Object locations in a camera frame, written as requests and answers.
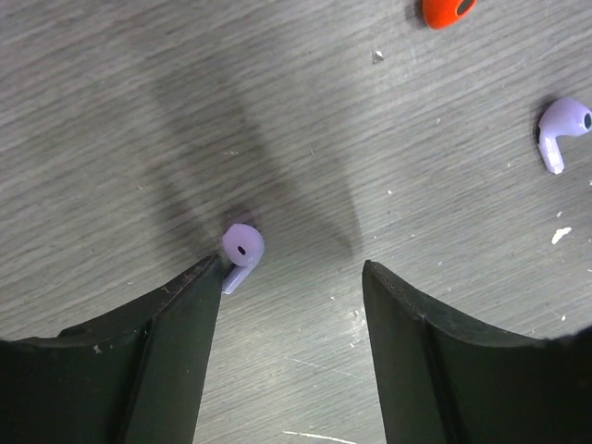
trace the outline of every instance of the gray wooden table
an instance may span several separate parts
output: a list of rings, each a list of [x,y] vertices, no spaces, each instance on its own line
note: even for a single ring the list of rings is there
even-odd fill
[[[195,442],[384,442],[364,259],[521,334],[590,323],[592,136],[559,176],[534,140],[553,98],[592,105],[590,4],[416,9],[4,2],[0,336],[144,294],[245,210],[266,255],[222,302]]]

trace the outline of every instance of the orange earbud case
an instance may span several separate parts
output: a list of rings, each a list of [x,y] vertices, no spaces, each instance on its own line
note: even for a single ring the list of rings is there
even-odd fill
[[[430,28],[440,30],[466,16],[477,0],[423,0],[424,18]]]

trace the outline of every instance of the earbud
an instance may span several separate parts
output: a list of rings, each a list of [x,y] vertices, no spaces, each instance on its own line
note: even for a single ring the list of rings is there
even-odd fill
[[[265,251],[263,236],[250,225],[234,224],[222,236],[222,247],[235,265],[222,282],[222,292],[230,294],[259,264]]]
[[[440,30],[466,16],[477,0],[424,0],[424,19],[430,28]]]
[[[592,112],[568,97],[553,103],[538,122],[538,148],[549,172],[560,174],[565,168],[558,136],[581,136],[592,129]]]

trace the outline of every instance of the lavender wireless earbud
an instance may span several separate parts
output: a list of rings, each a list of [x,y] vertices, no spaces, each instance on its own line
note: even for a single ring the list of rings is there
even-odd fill
[[[592,112],[577,100],[559,99],[553,103],[538,122],[538,147],[547,169],[560,174],[565,168],[557,136],[581,136],[592,129]]]
[[[265,251],[263,236],[255,228],[234,224],[222,236],[222,246],[235,265],[222,282],[222,292],[230,294],[259,264]]]

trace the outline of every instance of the white debris speck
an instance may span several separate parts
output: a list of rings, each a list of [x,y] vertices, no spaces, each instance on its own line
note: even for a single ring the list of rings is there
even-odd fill
[[[565,236],[566,234],[569,234],[571,231],[572,231],[571,227],[559,228],[557,231],[555,231],[555,234],[553,235],[553,239],[551,239],[551,243],[553,245],[555,245],[557,242],[559,242],[561,240],[561,238],[563,236]]]
[[[381,51],[373,51],[372,52],[372,64],[375,65],[376,63],[380,63],[384,61],[385,57],[382,55]]]

